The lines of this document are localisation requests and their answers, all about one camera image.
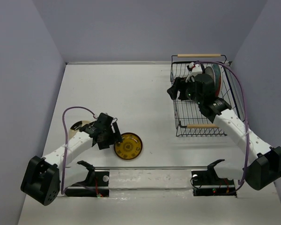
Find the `yellow black patterned plate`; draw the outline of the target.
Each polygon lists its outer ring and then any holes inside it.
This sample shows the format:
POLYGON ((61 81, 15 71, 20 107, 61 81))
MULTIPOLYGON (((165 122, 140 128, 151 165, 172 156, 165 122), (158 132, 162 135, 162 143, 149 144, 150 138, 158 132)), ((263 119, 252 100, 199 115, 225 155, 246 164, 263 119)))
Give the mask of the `yellow black patterned plate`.
POLYGON ((121 137, 122 142, 114 144, 115 154, 122 160, 133 160, 137 158, 143 149, 141 138, 131 132, 123 133, 121 137))

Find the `white plate orange sunburst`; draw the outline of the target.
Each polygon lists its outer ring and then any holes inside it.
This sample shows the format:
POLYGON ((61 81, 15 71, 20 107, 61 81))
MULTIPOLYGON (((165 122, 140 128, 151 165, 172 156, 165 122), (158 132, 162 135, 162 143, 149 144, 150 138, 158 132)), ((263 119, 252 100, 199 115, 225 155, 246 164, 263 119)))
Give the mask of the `white plate orange sunburst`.
POLYGON ((207 66, 205 68, 205 73, 208 74, 213 79, 213 81, 215 82, 215 73, 214 73, 214 70, 211 66, 207 66))

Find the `cream translucent plate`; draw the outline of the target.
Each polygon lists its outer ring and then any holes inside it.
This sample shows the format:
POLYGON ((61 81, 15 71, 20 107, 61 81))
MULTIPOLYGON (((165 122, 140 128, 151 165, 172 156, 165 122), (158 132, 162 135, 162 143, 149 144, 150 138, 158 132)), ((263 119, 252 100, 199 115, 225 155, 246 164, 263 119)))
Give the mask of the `cream translucent plate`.
POLYGON ((76 133, 80 130, 81 127, 83 127, 86 124, 92 124, 93 122, 94 121, 81 120, 81 121, 74 123, 68 130, 68 139, 73 138, 76 135, 76 133))

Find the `red teal floral plate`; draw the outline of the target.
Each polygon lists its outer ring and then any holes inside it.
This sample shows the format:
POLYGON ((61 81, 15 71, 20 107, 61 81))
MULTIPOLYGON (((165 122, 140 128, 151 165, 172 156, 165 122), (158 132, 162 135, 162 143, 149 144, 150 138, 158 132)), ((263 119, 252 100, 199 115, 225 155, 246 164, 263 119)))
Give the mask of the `red teal floral plate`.
POLYGON ((211 68, 214 71, 214 81, 215 81, 215 95, 218 97, 222 90, 222 71, 221 67, 218 64, 212 64, 211 68))

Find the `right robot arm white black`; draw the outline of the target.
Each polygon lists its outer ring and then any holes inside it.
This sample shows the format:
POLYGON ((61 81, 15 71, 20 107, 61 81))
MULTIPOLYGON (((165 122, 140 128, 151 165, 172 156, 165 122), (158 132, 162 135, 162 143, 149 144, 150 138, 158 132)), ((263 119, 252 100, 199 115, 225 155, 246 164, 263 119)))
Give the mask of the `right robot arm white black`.
POLYGON ((261 190, 281 177, 281 147, 272 147, 249 129, 248 122, 238 118, 231 105, 216 96, 215 84, 208 74, 186 78, 177 77, 167 89, 172 100, 191 100, 212 124, 223 130, 245 154, 244 166, 237 168, 225 159, 218 159, 207 167, 206 178, 216 184, 224 178, 246 182, 254 190, 261 190))

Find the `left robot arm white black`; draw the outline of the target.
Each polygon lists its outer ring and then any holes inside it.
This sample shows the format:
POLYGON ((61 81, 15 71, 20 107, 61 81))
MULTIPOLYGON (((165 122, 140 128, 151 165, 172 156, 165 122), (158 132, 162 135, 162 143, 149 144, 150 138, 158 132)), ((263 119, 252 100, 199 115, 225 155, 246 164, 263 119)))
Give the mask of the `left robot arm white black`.
POLYGON ((96 179, 95 167, 80 160, 83 152, 95 145, 104 150, 122 142, 117 119, 105 113, 78 129, 65 144, 43 156, 34 156, 28 162, 20 189, 44 206, 51 204, 58 194, 64 195, 74 185, 89 185, 96 179))

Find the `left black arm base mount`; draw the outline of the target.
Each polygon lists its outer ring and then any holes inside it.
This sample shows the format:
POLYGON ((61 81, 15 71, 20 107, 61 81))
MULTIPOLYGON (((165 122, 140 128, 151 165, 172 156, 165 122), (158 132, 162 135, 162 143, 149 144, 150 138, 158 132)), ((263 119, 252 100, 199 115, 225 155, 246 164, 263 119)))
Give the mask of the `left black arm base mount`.
POLYGON ((94 178, 66 188, 67 197, 109 197, 109 171, 95 171, 94 178))

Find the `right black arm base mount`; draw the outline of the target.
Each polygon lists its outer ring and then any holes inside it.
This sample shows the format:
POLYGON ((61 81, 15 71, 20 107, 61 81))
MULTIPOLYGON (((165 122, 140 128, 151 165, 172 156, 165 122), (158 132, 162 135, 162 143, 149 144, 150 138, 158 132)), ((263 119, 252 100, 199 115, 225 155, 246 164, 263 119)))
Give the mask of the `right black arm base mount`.
POLYGON ((233 180, 216 178, 209 171, 192 171, 190 184, 194 196, 237 196, 233 180))

